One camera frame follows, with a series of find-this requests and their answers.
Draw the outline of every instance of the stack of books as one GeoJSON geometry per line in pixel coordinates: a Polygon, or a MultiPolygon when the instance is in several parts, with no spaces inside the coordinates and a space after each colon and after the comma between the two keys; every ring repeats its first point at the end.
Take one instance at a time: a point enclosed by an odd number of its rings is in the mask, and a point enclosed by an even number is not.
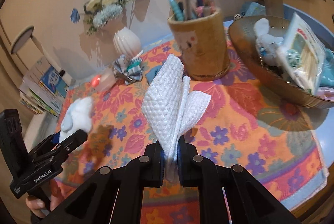
{"type": "Polygon", "coordinates": [[[58,116],[67,91],[59,73],[42,57],[23,77],[20,102],[35,114],[49,112],[58,116]]]}

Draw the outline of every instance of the white vase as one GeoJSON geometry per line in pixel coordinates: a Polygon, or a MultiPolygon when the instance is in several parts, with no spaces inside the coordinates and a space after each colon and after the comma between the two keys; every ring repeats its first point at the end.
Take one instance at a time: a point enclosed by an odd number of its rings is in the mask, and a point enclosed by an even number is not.
{"type": "Polygon", "coordinates": [[[125,54],[130,58],[135,57],[142,50],[140,39],[126,26],[115,33],[114,46],[119,54],[125,54]]]}

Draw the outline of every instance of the white plush toy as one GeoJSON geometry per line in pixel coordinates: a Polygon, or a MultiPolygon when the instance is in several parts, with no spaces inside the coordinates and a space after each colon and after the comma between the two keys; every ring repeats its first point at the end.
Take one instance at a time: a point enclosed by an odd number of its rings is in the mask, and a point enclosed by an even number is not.
{"type": "Polygon", "coordinates": [[[269,21],[266,18],[262,18],[254,24],[254,32],[257,38],[255,47],[266,64],[280,66],[278,59],[276,59],[276,49],[283,42],[284,38],[276,38],[268,34],[269,29],[269,21]]]}
{"type": "Polygon", "coordinates": [[[92,127],[91,111],[93,108],[93,99],[86,97],[77,99],[70,105],[63,121],[61,122],[61,132],[59,143],[63,142],[70,135],[79,129],[89,133],[92,127]]]}

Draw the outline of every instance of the plaid fabric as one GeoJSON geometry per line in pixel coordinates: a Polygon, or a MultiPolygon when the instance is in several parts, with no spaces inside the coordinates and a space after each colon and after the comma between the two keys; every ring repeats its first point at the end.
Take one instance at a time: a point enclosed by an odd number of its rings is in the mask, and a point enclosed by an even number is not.
{"type": "Polygon", "coordinates": [[[136,81],[141,81],[143,78],[143,72],[140,67],[142,59],[130,59],[122,54],[113,63],[115,77],[121,77],[125,80],[126,85],[133,84],[136,81]]]}

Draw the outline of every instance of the human hand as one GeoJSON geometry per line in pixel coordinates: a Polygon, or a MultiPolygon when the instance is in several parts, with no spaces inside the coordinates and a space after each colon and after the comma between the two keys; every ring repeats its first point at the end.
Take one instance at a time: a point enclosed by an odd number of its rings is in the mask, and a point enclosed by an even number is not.
{"type": "MultiPolygon", "coordinates": [[[[59,188],[54,179],[50,180],[50,189],[50,210],[53,211],[64,200],[64,197],[61,195],[61,189],[59,188]]],[[[41,209],[45,208],[45,203],[42,200],[34,196],[28,196],[25,200],[25,203],[36,216],[38,216],[39,218],[45,217],[45,214],[41,212],[41,209]]]]}

